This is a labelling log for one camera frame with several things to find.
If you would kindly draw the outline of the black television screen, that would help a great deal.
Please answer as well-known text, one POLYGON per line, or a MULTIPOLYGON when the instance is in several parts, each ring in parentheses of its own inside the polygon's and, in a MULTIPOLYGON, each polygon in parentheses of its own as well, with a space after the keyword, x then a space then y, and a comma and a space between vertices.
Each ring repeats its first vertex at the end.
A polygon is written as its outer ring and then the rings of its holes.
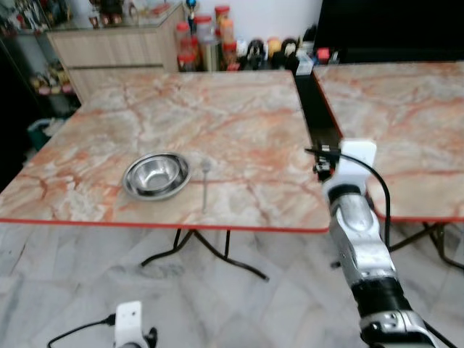
POLYGON ((312 50, 339 63, 460 61, 460 0, 323 0, 312 50))

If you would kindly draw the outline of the stainless steel bowl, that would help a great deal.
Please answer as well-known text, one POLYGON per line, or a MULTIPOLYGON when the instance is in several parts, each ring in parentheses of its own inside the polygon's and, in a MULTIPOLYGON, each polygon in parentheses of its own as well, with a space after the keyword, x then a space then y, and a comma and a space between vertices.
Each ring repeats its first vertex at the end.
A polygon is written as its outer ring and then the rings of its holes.
POLYGON ((163 200, 178 194, 190 180, 188 160, 176 152, 153 152, 138 158, 123 175, 123 191, 134 199, 163 200))

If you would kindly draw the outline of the marble-pattern folding table, red edge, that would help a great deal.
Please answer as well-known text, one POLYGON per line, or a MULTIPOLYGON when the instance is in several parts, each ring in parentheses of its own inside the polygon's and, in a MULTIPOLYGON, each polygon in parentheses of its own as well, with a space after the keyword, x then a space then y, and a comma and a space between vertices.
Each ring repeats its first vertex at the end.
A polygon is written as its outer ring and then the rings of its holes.
POLYGON ((0 223, 169 228, 172 253, 204 230, 324 234, 309 146, 285 70, 130 74, 83 102, 0 191, 0 223), (186 157, 188 185, 169 199, 134 199, 123 175, 153 152, 186 157), (205 215, 203 158, 212 163, 205 215))
POLYGON ((441 258, 444 227, 463 219, 464 65, 407 62, 325 65, 315 79, 339 133, 373 140, 376 179, 368 194, 378 215, 423 223, 408 243, 428 236, 441 258))

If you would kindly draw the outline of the dark shelf with jars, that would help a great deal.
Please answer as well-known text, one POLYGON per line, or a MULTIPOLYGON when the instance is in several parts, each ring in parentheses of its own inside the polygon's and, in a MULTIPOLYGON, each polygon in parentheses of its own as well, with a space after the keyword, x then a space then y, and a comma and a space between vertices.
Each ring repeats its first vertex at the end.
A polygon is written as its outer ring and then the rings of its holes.
POLYGON ((41 118, 70 118, 79 109, 73 81, 46 33, 0 33, 0 57, 25 84, 41 118))

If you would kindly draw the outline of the small jar red lid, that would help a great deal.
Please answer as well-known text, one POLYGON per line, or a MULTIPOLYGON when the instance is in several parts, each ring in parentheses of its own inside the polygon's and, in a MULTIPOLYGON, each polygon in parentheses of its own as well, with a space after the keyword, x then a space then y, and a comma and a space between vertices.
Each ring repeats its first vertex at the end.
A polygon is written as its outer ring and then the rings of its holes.
POLYGON ((236 42, 222 42, 222 68, 225 72, 236 72, 241 69, 236 42))

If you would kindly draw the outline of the tall orange jar red lid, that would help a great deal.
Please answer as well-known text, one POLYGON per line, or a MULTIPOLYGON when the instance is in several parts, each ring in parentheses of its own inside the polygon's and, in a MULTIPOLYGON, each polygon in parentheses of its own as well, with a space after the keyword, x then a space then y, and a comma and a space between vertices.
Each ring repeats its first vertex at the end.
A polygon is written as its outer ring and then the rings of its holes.
POLYGON ((230 19, 230 7, 228 4, 216 4, 215 6, 216 35, 223 43, 234 42, 234 23, 230 19))

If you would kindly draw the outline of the clear jar red lid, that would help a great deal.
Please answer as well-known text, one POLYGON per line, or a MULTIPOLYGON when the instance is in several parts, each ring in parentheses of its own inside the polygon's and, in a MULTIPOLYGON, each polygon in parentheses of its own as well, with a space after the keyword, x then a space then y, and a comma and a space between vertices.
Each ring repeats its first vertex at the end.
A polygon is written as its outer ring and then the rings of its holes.
POLYGON ((205 72, 218 72, 221 63, 221 43, 216 35, 215 23, 208 14, 194 17, 196 42, 205 72))

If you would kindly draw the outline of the teal plastic bin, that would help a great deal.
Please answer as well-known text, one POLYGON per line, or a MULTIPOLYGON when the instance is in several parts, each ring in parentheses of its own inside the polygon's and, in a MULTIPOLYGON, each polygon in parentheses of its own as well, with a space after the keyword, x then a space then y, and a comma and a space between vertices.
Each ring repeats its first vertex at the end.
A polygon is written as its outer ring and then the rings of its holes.
POLYGON ((27 135, 29 136, 30 142, 33 148, 39 152, 40 149, 49 142, 51 136, 47 135, 46 129, 53 125, 57 120, 55 118, 43 118, 34 120, 27 127, 27 135))

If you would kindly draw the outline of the metal spoon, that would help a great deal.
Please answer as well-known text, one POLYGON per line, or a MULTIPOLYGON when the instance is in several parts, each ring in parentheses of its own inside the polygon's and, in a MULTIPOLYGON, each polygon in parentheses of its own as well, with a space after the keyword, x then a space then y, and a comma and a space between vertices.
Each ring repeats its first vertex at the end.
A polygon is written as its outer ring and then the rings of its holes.
POLYGON ((202 196, 200 198, 200 212, 205 215, 207 211, 208 188, 209 188, 209 173, 212 169, 211 160, 203 158, 200 162, 200 172, 202 173, 202 196))

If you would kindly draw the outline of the red-filled jar red lid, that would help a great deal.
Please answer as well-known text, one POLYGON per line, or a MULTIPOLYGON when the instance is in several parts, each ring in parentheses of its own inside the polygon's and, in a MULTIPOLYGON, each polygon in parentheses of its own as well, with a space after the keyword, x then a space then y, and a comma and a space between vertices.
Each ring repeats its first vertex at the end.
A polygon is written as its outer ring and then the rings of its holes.
POLYGON ((179 72, 196 72, 196 42, 190 33, 189 24, 185 21, 176 24, 175 42, 179 72))

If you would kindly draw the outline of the light wooden cabinet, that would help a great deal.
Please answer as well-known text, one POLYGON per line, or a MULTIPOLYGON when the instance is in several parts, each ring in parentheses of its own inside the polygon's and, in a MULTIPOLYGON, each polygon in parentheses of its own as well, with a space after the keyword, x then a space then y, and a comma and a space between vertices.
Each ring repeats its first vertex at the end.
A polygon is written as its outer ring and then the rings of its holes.
POLYGON ((156 16, 129 17, 120 25, 93 27, 89 14, 49 32, 49 42, 70 77, 79 102, 103 84, 136 73, 176 73, 175 27, 185 17, 179 0, 158 3, 156 16))

